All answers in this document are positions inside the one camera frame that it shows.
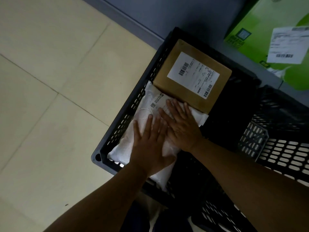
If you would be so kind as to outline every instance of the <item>barcode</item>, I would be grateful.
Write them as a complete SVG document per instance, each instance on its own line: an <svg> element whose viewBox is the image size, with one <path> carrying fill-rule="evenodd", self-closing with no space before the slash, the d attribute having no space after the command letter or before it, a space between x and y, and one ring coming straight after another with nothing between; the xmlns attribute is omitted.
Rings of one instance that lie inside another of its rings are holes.
<svg viewBox="0 0 309 232"><path fill-rule="evenodd" d="M185 71L187 70L188 66L189 66L188 63L184 63L184 65L182 66L182 68L181 68L181 70L180 70L180 72L179 72L179 74L180 74L181 76L183 76L183 74L184 74Z"/></svg>
<svg viewBox="0 0 309 232"><path fill-rule="evenodd" d="M276 58L293 58L294 54L277 54Z"/></svg>
<svg viewBox="0 0 309 232"><path fill-rule="evenodd" d="M293 27L292 31L307 31L309 27Z"/></svg>
<svg viewBox="0 0 309 232"><path fill-rule="evenodd" d="M206 89L206 92L204 93L204 97L207 98L209 92L211 91L212 85L209 85L208 88Z"/></svg>

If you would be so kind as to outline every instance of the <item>tile floor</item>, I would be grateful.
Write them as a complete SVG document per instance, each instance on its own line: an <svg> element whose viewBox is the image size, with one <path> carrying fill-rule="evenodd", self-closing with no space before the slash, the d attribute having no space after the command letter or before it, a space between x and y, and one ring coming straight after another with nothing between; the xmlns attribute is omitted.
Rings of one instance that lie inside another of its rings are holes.
<svg viewBox="0 0 309 232"><path fill-rule="evenodd" d="M1 232L43 231L112 177L91 153L155 52L82 0L0 0Z"/></svg>

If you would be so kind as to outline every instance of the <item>hand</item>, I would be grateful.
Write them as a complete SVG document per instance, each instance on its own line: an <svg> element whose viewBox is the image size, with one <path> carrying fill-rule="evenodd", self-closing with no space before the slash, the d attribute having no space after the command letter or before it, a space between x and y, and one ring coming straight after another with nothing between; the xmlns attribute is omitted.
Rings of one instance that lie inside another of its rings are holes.
<svg viewBox="0 0 309 232"><path fill-rule="evenodd" d="M162 118L168 123L168 137L172 142L184 151L191 152L195 144L203 140L198 124L196 123L187 103L184 103L184 111L176 99L172 102L167 99L166 105L174 119L159 108Z"/></svg>
<svg viewBox="0 0 309 232"><path fill-rule="evenodd" d="M141 136L138 123L133 123L134 144L130 157L130 163L150 177L175 161L175 156L162 156L162 147L165 140L167 124L161 123L161 117L156 117L153 127L152 115L148 116L143 136Z"/></svg>

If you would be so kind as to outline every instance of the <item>green box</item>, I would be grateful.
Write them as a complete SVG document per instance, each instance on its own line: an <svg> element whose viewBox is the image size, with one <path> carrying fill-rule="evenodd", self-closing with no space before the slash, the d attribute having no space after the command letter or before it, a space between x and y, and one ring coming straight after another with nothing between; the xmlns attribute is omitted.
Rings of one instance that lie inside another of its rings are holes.
<svg viewBox="0 0 309 232"><path fill-rule="evenodd" d="M301 64L267 62L274 28L309 26L309 0L251 0L246 8L231 26L225 42L295 89L309 89L308 51L304 51Z"/></svg>

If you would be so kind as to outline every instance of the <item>black basket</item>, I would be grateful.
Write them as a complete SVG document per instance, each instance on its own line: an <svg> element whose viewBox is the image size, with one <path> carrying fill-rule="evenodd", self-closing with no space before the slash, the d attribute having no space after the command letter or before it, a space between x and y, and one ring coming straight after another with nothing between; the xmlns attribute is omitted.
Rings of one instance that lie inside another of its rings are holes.
<svg viewBox="0 0 309 232"><path fill-rule="evenodd" d="M92 161L106 171L116 174L123 167L122 164L107 159L107 154L118 144L145 94L144 88L147 82L153 81L156 77L178 39L184 40L232 70L229 81L209 113L205 125L201 127L201 131L203 136L209 138L212 142L232 151L237 149L237 144L257 109L257 88L261 81L244 67L179 28L175 28L158 49L92 154ZM168 191L163 192L150 179L143 185L142 191L161 204L167 207L177 207L190 215L204 200L205 192L209 190L208 185L212 183L212 175L199 161L189 153L180 152L167 184Z"/></svg>
<svg viewBox="0 0 309 232"><path fill-rule="evenodd" d="M252 122L265 128L269 138L257 163L309 187L309 108L269 86L258 92L260 104ZM211 190L193 211L195 225L206 231L256 231L215 179L209 185Z"/></svg>

